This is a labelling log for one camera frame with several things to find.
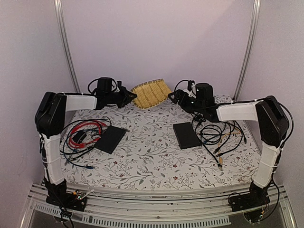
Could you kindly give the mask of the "black TP-Link network switch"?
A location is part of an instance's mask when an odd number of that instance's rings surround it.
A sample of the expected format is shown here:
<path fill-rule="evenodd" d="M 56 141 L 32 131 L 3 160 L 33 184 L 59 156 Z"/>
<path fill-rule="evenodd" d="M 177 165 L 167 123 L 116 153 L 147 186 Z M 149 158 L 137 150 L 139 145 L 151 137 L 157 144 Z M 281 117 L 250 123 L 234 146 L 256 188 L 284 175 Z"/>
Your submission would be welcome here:
<path fill-rule="evenodd" d="M 200 141 L 195 134 L 190 122 L 177 123 L 173 125 L 179 147 L 183 149 L 200 146 Z"/>

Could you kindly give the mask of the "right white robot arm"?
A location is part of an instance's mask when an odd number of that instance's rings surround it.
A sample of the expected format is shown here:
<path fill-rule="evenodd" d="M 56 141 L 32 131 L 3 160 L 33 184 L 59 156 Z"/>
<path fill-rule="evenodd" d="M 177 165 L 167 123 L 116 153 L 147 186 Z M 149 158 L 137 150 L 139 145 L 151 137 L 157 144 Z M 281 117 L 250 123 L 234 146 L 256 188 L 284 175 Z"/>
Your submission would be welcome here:
<path fill-rule="evenodd" d="M 216 103 L 213 87 L 208 83 L 188 81 L 185 90 L 175 88 L 168 98 L 189 114 L 201 114 L 211 123 L 251 121 L 258 124 L 261 157 L 247 194 L 233 192 L 228 203 L 233 212 L 244 211 L 270 203 L 268 188 L 274 184 L 285 143 L 294 130 L 290 111 L 273 96 L 249 101 Z"/>

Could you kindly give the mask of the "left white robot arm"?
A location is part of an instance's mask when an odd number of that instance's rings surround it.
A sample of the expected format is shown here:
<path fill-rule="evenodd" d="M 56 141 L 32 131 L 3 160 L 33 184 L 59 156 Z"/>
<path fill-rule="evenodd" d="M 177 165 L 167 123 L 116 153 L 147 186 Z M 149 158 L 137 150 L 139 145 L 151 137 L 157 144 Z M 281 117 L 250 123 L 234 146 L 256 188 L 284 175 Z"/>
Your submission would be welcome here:
<path fill-rule="evenodd" d="M 84 211 L 86 196 L 67 192 L 67 182 L 61 169 L 60 139 L 65 129 L 67 112 L 101 110 L 116 105 L 122 108 L 137 95 L 122 86 L 121 81 L 109 77 L 95 80 L 97 87 L 87 93 L 46 92 L 35 115 L 36 129 L 40 135 L 40 153 L 44 165 L 44 183 L 48 196 L 46 202 L 60 209 Z"/>

